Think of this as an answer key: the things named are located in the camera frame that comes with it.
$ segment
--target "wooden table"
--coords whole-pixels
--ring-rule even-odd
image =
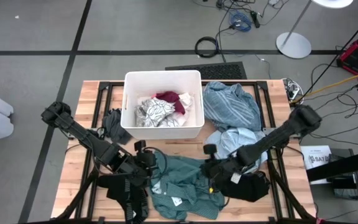
[[[281,125],[288,119],[290,114],[290,107],[288,105],[287,96],[285,93],[284,85],[281,80],[267,80],[268,91],[270,95],[270,101],[272,104],[275,123],[277,126]],[[75,120],[86,128],[91,127],[93,119],[94,107],[96,104],[96,95],[98,93],[99,81],[84,81],[80,99],[78,100],[78,107],[75,112]],[[254,95],[253,88],[245,86],[244,91]],[[110,108],[120,108],[122,101],[123,87],[115,86],[112,89],[112,97]],[[264,118],[267,126],[269,126],[267,109],[262,94],[262,108],[264,110]],[[103,117],[103,109],[106,101],[106,93],[102,96],[101,109],[99,112],[98,125],[101,126],[101,120]],[[154,146],[161,149],[164,153],[171,155],[181,155],[186,157],[192,157],[196,159],[205,159],[206,155],[203,154],[203,143],[205,139],[215,131],[214,126],[206,120],[200,134],[195,139],[174,139],[174,140],[152,140],[147,141],[147,146]],[[128,144],[123,146],[129,152],[134,152],[134,142],[136,139],[132,139]],[[68,143],[68,147],[78,144],[77,140],[72,140]],[[300,146],[297,142],[290,142],[289,146],[299,149]],[[55,205],[53,206],[52,217],[56,217],[61,214],[66,206],[71,202],[78,189],[80,188],[81,175],[83,171],[85,161],[86,149],[78,146],[70,149],[65,157],[62,175],[58,185],[57,195],[55,199]],[[287,173],[288,184],[299,202],[304,206],[307,211],[314,215],[316,213],[313,204],[313,198],[310,191],[310,185],[306,175],[303,159],[300,153],[293,150],[284,150],[283,161],[285,170]],[[267,164],[264,162],[261,166],[261,170],[269,175]],[[285,206],[285,197],[278,187],[280,195],[280,202],[282,206],[283,216],[287,217],[287,209]],[[89,189],[85,195],[82,216],[86,216],[86,209],[89,201]],[[107,189],[98,188],[96,192],[96,201],[94,205],[93,219],[97,220],[100,216],[106,217],[108,221],[124,221],[124,212],[121,206],[115,201],[106,198]],[[151,198],[149,197],[149,217],[146,221],[167,221],[159,215],[152,205]],[[229,204],[219,213],[216,221],[267,221],[268,217],[275,217],[275,207],[273,203],[272,190],[265,197],[261,198],[257,202],[251,203],[244,200],[231,199]],[[211,221],[206,218],[188,213],[188,221]]]

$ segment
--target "black cloth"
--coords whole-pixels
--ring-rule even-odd
[[[126,223],[141,224],[148,217],[149,206],[145,190],[133,186],[125,176],[103,175],[98,179],[98,186],[107,188],[107,198],[116,200],[121,205]]]
[[[269,193],[270,181],[262,171],[253,174],[241,175],[238,184],[227,179],[226,184],[222,185],[221,192],[224,196],[256,202]]]
[[[121,109],[112,109],[108,115],[103,118],[104,133],[111,138],[113,142],[127,144],[132,136],[121,127]]]

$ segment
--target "concrete floor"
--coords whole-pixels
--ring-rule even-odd
[[[194,1],[214,5],[213,0]],[[266,1],[256,1],[250,6],[262,12]],[[0,0],[0,50],[70,50],[85,4],[86,0]],[[305,5],[306,0],[292,0],[267,26],[253,27],[248,33],[223,34],[223,48],[275,50],[275,38],[291,28]],[[274,13],[268,7],[260,22],[267,22]],[[93,0],[78,49],[191,50],[199,38],[217,33],[223,15],[224,11],[198,6],[191,0]],[[296,31],[310,40],[313,50],[334,50],[335,45],[344,45],[357,28],[358,0],[355,0],[349,7],[338,10],[312,3]],[[312,69],[318,64],[329,63],[334,56],[310,55],[301,60],[284,55],[259,57],[270,62],[273,79],[288,77],[306,90],[310,86]],[[254,55],[228,55],[226,58],[228,62],[241,61],[248,79],[269,78],[267,64]],[[40,114],[56,99],[68,59],[68,55],[0,55],[0,98],[15,109],[12,117],[15,131],[0,140],[0,223],[18,222],[47,130]],[[75,111],[83,80],[122,80],[129,71],[219,62],[222,62],[221,57],[205,59],[196,55],[79,55],[75,57],[64,101]],[[323,68],[317,69],[315,76],[322,71]],[[340,68],[330,68],[315,89],[347,77],[351,74]],[[346,83],[324,93],[346,90],[354,84]],[[353,91],[351,95],[358,102],[358,92]],[[335,95],[305,103],[317,108],[333,97]],[[334,101],[318,113],[323,116],[346,109],[348,107]],[[358,125],[358,115],[349,119],[344,115],[328,117],[316,133],[326,135]],[[358,142],[358,130],[335,138]],[[346,143],[310,137],[302,141],[302,145],[322,144],[343,149],[351,147],[358,153],[358,146]],[[50,218],[66,146],[67,140],[60,132],[55,132],[29,221]],[[327,186],[313,186],[312,191],[320,217],[357,210],[335,221],[358,222],[358,202],[334,198]]]

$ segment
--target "white plastic bin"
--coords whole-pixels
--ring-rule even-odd
[[[189,118],[182,127],[137,127],[135,106],[138,99],[156,93],[174,91],[193,97]],[[196,70],[129,72],[125,75],[121,126],[136,139],[195,138],[204,125],[201,75]]]

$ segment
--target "clothing tag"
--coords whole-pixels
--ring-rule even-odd
[[[158,181],[152,188],[152,192],[156,193],[156,194],[161,194],[162,193],[162,189],[161,189],[161,182]]]
[[[231,182],[238,184],[240,181],[241,175],[238,173],[233,173],[233,175],[231,176]]]
[[[171,197],[171,198],[172,198],[173,204],[174,204],[175,206],[178,206],[178,205],[181,204],[181,198],[178,198],[178,197]]]

